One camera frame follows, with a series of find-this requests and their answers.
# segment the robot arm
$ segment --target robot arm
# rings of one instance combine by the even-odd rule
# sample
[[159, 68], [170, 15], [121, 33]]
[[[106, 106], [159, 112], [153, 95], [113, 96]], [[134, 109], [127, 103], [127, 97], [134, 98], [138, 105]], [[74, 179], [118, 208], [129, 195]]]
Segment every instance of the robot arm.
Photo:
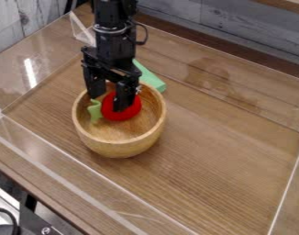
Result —
[[97, 0], [97, 46], [83, 47], [83, 75], [91, 98], [106, 93], [106, 81], [115, 83], [114, 111], [125, 111], [139, 92], [142, 71], [134, 65], [138, 0]]

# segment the gray wall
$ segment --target gray wall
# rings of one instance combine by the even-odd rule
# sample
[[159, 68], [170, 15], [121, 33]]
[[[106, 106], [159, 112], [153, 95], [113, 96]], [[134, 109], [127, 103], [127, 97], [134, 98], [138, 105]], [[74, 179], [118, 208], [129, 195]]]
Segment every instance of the gray wall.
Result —
[[63, 14], [67, 0], [0, 0], [0, 51]]
[[251, 0], [141, 0], [142, 11], [299, 63], [299, 15]]

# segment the wooden bowl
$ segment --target wooden bowl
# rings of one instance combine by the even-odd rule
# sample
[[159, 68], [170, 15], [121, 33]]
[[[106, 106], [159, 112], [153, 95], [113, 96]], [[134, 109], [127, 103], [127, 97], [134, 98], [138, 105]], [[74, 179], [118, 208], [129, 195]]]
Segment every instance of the wooden bowl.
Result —
[[[110, 93], [114, 85], [109, 83]], [[142, 84], [142, 112], [127, 121], [110, 121], [106, 118], [91, 122], [87, 111], [90, 96], [84, 91], [72, 108], [72, 120], [86, 146], [109, 158], [129, 158], [147, 151], [162, 134], [167, 108], [161, 92], [149, 84]]]

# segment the bowl rim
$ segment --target bowl rim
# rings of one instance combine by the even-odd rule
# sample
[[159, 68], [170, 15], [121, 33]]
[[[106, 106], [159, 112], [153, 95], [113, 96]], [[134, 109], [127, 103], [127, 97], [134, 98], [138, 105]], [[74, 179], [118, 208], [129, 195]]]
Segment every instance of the bowl rim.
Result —
[[157, 88], [153, 85], [150, 85], [150, 84], [147, 84], [145, 82], [141, 82], [141, 84], [147, 86], [150, 88], [150, 90], [157, 94], [158, 99], [159, 99], [161, 104], [162, 104], [162, 114], [161, 114], [161, 117], [159, 117], [159, 120], [158, 120], [158, 123], [155, 124], [155, 126], [146, 133], [143, 133], [139, 137], [135, 137], [135, 138], [129, 139], [129, 140], [113, 140], [113, 141], [109, 141], [109, 140], [103, 140], [103, 139], [98, 138], [97, 136], [91, 135], [90, 132], [86, 131], [86, 129], [83, 128], [83, 126], [82, 126], [82, 124], [79, 122], [78, 112], [76, 112], [80, 100], [87, 95], [87, 90], [84, 90], [80, 93], [80, 95], [78, 96], [78, 98], [75, 100], [75, 103], [72, 105], [72, 121], [74, 121], [74, 124], [76, 126], [76, 130], [80, 131], [82, 134], [87, 138], [90, 138], [91, 140], [97, 140], [99, 143], [119, 144], [121, 145], [121, 144], [129, 144], [129, 143], [137, 142], [139, 140], [143, 140], [143, 139], [146, 139], [149, 136], [151, 136], [157, 132], [157, 130], [159, 129], [159, 127], [162, 126], [162, 124], [166, 121], [166, 116], [167, 116], [166, 101], [165, 101], [162, 93], [157, 90]]

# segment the red object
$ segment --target red object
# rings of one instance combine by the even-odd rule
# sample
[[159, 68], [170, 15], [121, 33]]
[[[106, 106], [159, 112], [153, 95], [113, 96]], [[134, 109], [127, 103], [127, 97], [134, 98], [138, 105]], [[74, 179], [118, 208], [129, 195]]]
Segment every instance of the red object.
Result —
[[137, 95], [134, 105], [123, 112], [114, 112], [115, 92], [111, 92], [103, 99], [102, 114], [111, 121], [125, 121], [134, 118], [142, 111], [142, 100]]

